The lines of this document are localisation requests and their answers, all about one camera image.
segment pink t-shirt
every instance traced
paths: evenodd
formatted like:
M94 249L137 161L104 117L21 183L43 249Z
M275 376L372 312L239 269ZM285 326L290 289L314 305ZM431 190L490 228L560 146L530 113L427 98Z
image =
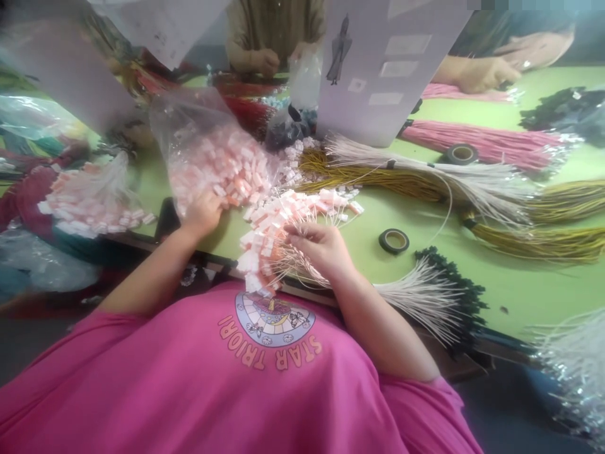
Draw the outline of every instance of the pink t-shirt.
M481 452L443 379L382 376L325 308L240 289L95 311L0 389L0 452Z

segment yellow cord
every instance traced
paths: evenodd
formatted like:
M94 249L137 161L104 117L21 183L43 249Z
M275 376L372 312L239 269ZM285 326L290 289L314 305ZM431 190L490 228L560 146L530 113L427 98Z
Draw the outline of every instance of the yellow cord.
M476 222L475 214L461 215L464 225L489 247L522 259L595 262L605 252L605 228L546 230L529 228L512 232Z
M447 201L449 191L444 182L429 173L419 175L408 170L376 169L368 172L361 166L330 167L324 152L306 149L300 168L321 175L324 180L306 182L300 191L316 192L325 187L351 184L379 185L398 194L427 202ZM536 224L554 224L583 219L605 208L605 180L564 183L546 188L527 202ZM528 228L498 230L479 223L464 194L452 188L454 204L462 211L462 220L487 246L523 259L566 262L594 262L605 252L605 228L547 230Z
M550 186L526 203L536 224L558 224L588 218L605 209L605 180Z

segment table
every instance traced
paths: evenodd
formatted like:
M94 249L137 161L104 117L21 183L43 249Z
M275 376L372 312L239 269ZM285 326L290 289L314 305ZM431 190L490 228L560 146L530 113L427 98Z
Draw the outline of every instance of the table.
M517 83L527 93L520 105L501 105L461 100L426 100L418 119L464 122L502 129L522 130L517 126L520 110L535 107L538 99L569 86L598 85L605 79L602 67L552 67L524 75ZM396 140L390 147L412 158L436 161L440 154L414 144ZM166 168L157 149L139 153L139 194L144 208L159 214L165 197L171 195ZM605 177L605 153L588 145L572 151L569 162L548 184ZM354 222L342 229L353 261L371 282L380 284L403 277L414 265L412 252L429 246L441 227L446 210L386 189L364 188L357 201L366 209ZM235 260L241 254L239 238L250 227L241 219L242 210L227 212L217 231L205 239L199 250ZM571 227L602 226L605 213ZM142 226L136 233L153 236L155 225ZM410 237L407 253L394 257L378 245L378 235L386 228L399 228ZM492 334L528 341L524 327L531 324L560 323L604 303L602 277L605 260L591 265L553 265L515 259L491 251L463 228L456 216L448 220L432 242L441 254L458 264L460 273L486 287L483 300L490 308L481 315Z

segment hand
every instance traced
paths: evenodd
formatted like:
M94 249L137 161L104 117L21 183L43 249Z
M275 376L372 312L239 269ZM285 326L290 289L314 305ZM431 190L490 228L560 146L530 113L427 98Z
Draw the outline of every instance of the hand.
M550 66L573 43L573 32L534 33L525 37L511 37L507 45L493 51L518 71Z
M284 226L284 230L288 233L286 242L302 252L331 283L357 274L345 240L336 227L302 223Z
M267 79L275 76L279 68L279 57L271 49L254 50L252 66Z
M221 199L212 190L205 190L187 207L181 230L199 242L216 229L221 213Z
M297 45L296 48L294 49L294 52L292 53L292 55L290 55L290 59L292 60L300 60L301 58L303 58L303 55L305 52L310 52L312 54L314 54L315 52L317 52L317 43L307 43L304 41L300 41Z
M468 59L457 85L464 93L484 93L505 81L514 83L520 77L521 73L501 57Z

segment pink cord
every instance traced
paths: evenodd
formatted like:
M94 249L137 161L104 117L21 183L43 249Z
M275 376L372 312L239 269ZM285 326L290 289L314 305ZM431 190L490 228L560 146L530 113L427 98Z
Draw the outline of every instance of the pink cord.
M408 142L445 153L452 145L466 143L488 164L511 164L526 172L540 172L554 162L551 147L560 147L558 134L540 131L506 131L468 124L414 120L401 133Z
M467 95L459 90L457 86L446 84L428 84L422 93L423 99L447 98L447 99L469 99L475 101L511 103L510 96L505 91L488 91L478 95Z

